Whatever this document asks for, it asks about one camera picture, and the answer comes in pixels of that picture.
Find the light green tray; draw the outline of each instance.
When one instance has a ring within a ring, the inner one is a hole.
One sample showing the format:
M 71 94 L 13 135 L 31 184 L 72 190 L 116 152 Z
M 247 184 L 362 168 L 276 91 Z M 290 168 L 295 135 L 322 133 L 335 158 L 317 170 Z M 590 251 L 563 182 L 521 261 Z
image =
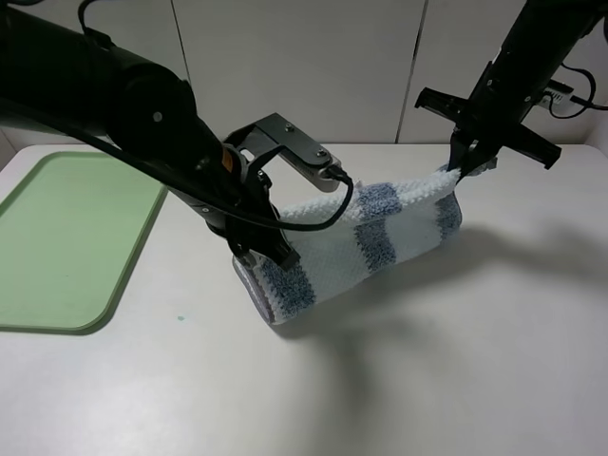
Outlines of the light green tray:
M 0 203 L 0 331 L 100 329 L 165 194 L 105 154 L 58 152 L 38 162 Z

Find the tray rim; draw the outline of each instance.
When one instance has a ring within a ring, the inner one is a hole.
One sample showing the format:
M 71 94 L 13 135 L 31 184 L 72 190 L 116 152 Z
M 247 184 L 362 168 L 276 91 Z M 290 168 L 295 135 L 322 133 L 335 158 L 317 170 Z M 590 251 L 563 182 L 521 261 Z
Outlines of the tray rim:
M 102 151 L 94 149 L 92 147 L 71 147 L 71 146 L 42 146 L 44 148 L 51 147 L 48 151 L 40 150 L 40 146 L 32 146 L 23 149 L 20 154 L 27 153 L 28 149 L 38 149 L 39 157 L 35 160 L 31 167 L 26 171 L 25 175 L 22 175 L 18 178 L 16 184 L 12 187 L 9 192 L 0 199 L 0 217 L 6 212 L 7 209 L 18 199 L 19 195 L 28 187 L 28 185 L 36 178 L 36 176 L 41 172 L 41 170 L 46 166 L 49 162 L 52 162 L 57 159 L 66 158 L 66 157 L 74 157 L 74 158 L 87 158 L 87 159 L 108 159 L 108 160 L 117 160 L 113 157 L 105 154 Z M 91 333 L 95 333 L 96 331 L 103 328 L 114 316 L 116 309 L 121 301 L 121 297 L 123 296 L 126 285 L 129 282 L 129 278 L 135 269 L 137 261 L 140 257 L 140 254 L 143 250 L 143 247 L 148 239 L 150 232 L 154 226 L 154 222 L 158 217 L 159 212 L 162 209 L 162 204 L 168 194 L 168 189 L 166 185 L 163 185 L 161 182 L 158 182 L 159 191 L 152 203 L 149 214 L 147 215 L 145 221 L 143 222 L 142 229 L 138 234 L 135 242 L 133 244 L 133 248 L 129 252 L 129 255 L 124 263 L 123 269 L 119 274 L 116 285 L 114 286 L 112 292 L 109 295 L 107 303 L 101 312 L 93 318 L 91 321 L 85 323 L 84 325 L 78 327 L 48 327 L 48 326 L 33 326 L 33 325 L 10 325 L 4 324 L 0 322 L 0 333 L 51 333 L 51 334 L 70 334 L 70 335 L 87 335 Z

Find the towel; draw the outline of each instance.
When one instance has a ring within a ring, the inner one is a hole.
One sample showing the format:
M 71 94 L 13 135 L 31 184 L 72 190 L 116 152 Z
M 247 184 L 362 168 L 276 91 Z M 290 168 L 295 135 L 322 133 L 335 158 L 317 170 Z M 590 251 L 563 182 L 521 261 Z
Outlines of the towel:
M 494 167 L 495 162 L 471 175 Z M 338 222 L 312 233 L 285 231 L 300 254 L 289 271 L 254 254 L 249 269 L 233 265 L 267 323 L 280 324 L 312 306 L 346 292 L 393 264 L 418 257 L 456 234 L 462 213 L 454 188 L 460 170 L 442 168 L 427 178 L 357 185 Z M 281 220 L 318 223 L 338 208 L 344 193 L 321 196 L 279 210 Z

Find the white towel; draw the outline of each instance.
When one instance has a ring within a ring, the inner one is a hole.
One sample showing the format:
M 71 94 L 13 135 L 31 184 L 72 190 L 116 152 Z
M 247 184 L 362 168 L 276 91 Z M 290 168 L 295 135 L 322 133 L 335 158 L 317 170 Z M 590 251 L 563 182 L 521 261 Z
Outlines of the white towel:
M 494 165 L 485 165 L 477 174 Z M 283 271 L 256 255 L 256 267 L 248 269 L 234 259 L 235 270 L 266 322 L 283 323 L 454 235 L 462 223 L 453 193 L 459 179 L 458 169 L 439 170 L 424 179 L 358 187 L 347 211 L 331 228 L 285 232 L 300 254 L 292 269 Z M 338 193 L 285 207 L 279 211 L 281 220 L 321 222 L 343 198 L 344 193 Z

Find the white wall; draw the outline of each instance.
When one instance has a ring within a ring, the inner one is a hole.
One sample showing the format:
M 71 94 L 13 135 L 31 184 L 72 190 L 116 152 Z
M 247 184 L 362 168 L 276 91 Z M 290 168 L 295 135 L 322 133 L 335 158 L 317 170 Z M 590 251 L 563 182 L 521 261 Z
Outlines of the white wall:
M 586 141 L 608 157 L 608 112 L 597 112 L 594 127 Z
M 15 154 L 15 149 L 7 137 L 0 131 L 0 170 L 6 166 Z
M 445 143 L 452 125 L 414 109 L 425 86 L 467 97 L 515 21 L 523 0 L 174 0 L 199 114 L 223 137 L 278 111 L 313 137 L 334 143 L 392 143 L 407 92 L 424 5 L 427 14 L 399 136 Z M 78 29 L 80 0 L 27 8 Z M 171 0 L 93 3 L 88 23 L 114 41 L 186 77 Z M 567 63 L 591 69 L 597 103 L 608 99 L 608 45 L 600 28 Z M 561 69 L 556 79 L 585 96 L 587 82 Z M 588 113 L 557 121 L 536 108 L 525 123 L 556 143 L 581 143 Z M 66 137 L 4 129 L 19 150 Z
M 175 0 L 199 114 L 278 111 L 323 142 L 395 141 L 424 0 Z
M 21 10 L 80 31 L 76 10 L 81 0 L 46 0 Z M 86 23 L 112 37 L 117 46 L 164 65 L 186 77 L 180 39 L 170 0 L 113 0 L 91 4 Z M 4 128 L 16 150 L 40 143 L 75 143 L 65 136 Z
M 453 123 L 415 109 L 418 94 L 428 86 L 467 98 L 487 62 L 496 56 L 524 3 L 524 0 L 430 0 L 400 143 L 448 142 Z M 608 45 L 601 27 L 579 41 L 565 62 L 590 69 L 598 81 L 596 103 L 608 100 Z M 581 97 L 589 94 L 587 80 L 576 73 L 560 68 L 554 79 L 574 87 Z M 536 107 L 524 124 L 554 143 L 583 143 L 592 122 L 591 112 L 560 121 Z

